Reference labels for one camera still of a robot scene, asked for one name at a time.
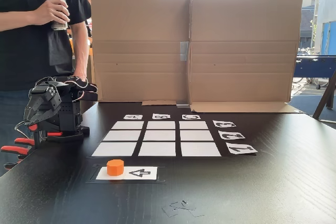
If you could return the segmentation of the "person's left hand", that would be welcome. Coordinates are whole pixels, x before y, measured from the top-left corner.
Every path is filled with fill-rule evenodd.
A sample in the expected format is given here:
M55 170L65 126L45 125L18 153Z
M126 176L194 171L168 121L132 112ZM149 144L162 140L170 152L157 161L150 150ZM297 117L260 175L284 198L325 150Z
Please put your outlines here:
M75 71L73 76L79 78L83 82L87 82L87 74L85 72Z

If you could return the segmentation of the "person's right hand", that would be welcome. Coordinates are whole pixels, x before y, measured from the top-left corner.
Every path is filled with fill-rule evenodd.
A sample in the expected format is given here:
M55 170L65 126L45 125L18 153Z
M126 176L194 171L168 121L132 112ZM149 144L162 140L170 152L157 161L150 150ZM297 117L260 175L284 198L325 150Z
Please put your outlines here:
M47 0L33 11L33 24L44 25L49 22L65 24L70 21L68 5L63 0Z

